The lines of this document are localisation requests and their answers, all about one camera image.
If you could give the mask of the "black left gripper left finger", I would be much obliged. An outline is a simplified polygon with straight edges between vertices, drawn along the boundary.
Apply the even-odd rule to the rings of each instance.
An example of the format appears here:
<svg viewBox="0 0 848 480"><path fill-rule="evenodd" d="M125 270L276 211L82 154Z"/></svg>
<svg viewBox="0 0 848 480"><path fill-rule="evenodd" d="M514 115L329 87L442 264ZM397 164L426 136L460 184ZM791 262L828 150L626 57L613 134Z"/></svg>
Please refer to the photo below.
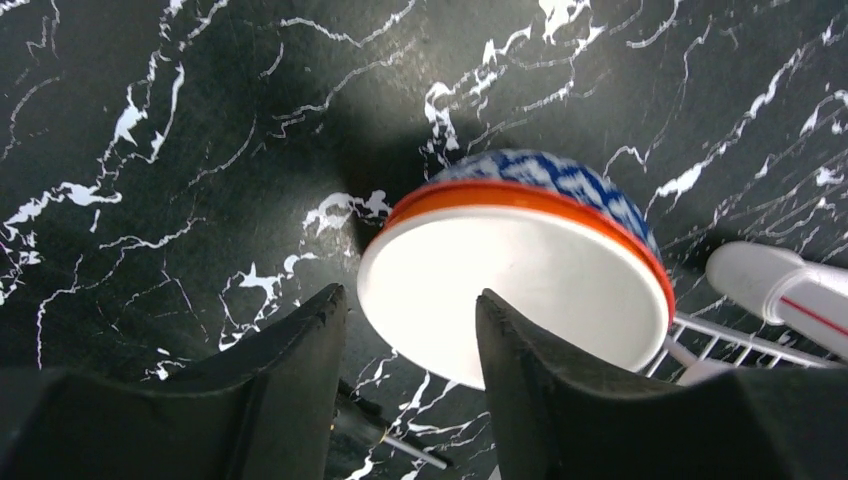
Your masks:
<svg viewBox="0 0 848 480"><path fill-rule="evenodd" d="M5 479L320 479L346 335L343 286L164 381L1 372Z"/></svg>

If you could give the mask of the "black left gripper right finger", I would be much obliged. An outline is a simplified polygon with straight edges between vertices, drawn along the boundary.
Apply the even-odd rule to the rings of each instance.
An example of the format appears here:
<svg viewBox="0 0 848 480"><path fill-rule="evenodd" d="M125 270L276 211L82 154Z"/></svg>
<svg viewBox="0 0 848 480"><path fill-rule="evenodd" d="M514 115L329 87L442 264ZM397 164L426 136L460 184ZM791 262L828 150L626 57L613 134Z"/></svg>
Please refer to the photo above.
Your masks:
<svg viewBox="0 0 848 480"><path fill-rule="evenodd" d="M505 479L843 479L843 368L732 369L692 386L605 362L491 290L476 337Z"/></svg>

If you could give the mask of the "white bowl with brown outside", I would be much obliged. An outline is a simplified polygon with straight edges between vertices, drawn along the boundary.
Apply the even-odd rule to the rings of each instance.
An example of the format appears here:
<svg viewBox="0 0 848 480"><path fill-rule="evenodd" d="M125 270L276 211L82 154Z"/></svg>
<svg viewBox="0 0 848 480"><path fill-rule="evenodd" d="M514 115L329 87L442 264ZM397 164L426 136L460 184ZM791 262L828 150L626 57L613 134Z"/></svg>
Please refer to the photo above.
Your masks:
<svg viewBox="0 0 848 480"><path fill-rule="evenodd" d="M562 194L495 180L404 197L366 248L356 287L385 342L474 389L484 386L475 327L484 290L633 372L659 351L675 307L661 260L619 221Z"/></svg>

